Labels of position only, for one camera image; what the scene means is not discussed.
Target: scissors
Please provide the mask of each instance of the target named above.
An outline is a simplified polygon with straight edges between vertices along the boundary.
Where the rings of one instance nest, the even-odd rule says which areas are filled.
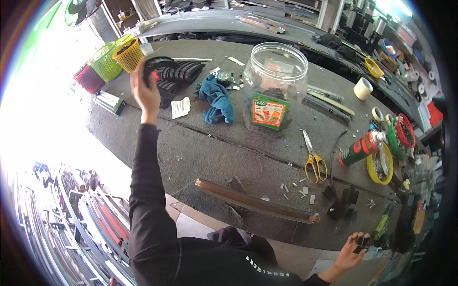
[[[326,167],[326,163],[324,162],[323,159],[321,159],[316,153],[315,151],[313,151],[313,147],[312,147],[312,144],[310,143],[310,138],[309,136],[307,135],[307,132],[303,129],[299,129],[302,131],[302,133],[304,134],[304,139],[305,139],[305,144],[307,145],[307,149],[309,150],[309,158],[307,160],[307,163],[305,163],[305,175],[307,176],[307,179],[310,181],[310,183],[317,183],[318,182],[318,179],[320,179],[321,181],[325,181],[326,178],[327,178],[327,167]],[[324,169],[326,170],[326,176],[323,178],[321,176],[321,173],[320,173],[320,162],[323,163],[324,165]],[[316,181],[315,182],[312,182],[312,180],[310,180],[309,178],[309,174],[307,172],[307,165],[311,165],[312,166],[312,169],[313,169],[313,172],[315,173],[315,178],[316,178]]]

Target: fan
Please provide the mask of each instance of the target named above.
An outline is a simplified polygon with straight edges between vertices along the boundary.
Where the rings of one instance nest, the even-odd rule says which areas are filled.
[[[100,7],[100,0],[70,0],[65,11],[65,22],[68,26],[79,26],[92,16]]]

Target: clear plastic jar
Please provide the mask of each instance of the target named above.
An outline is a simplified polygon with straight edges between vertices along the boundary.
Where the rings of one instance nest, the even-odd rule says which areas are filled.
[[[262,43],[251,52],[244,72],[245,126],[272,137],[291,124],[307,93],[307,58],[282,43]]]

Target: hand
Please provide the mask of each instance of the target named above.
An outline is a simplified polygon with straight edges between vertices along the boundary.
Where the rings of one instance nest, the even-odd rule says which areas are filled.
[[[131,90],[132,95],[142,109],[141,124],[156,124],[161,104],[161,96],[154,76],[149,76],[149,88],[143,81],[143,69],[145,67],[145,58],[142,58],[135,71],[131,73]]]
[[[347,239],[347,242],[340,250],[336,261],[334,261],[331,267],[320,273],[318,277],[328,283],[332,283],[334,280],[342,276],[344,272],[357,266],[361,260],[363,260],[364,254],[367,252],[367,249],[363,249],[359,254],[353,253],[353,251],[358,246],[356,241],[362,236],[364,236],[364,238],[371,237],[368,233],[364,234],[362,232],[355,232],[350,235]]]

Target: green label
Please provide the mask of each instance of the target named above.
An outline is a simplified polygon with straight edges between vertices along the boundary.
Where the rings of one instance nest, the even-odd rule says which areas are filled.
[[[251,122],[278,130],[289,102],[254,92],[251,96]]]

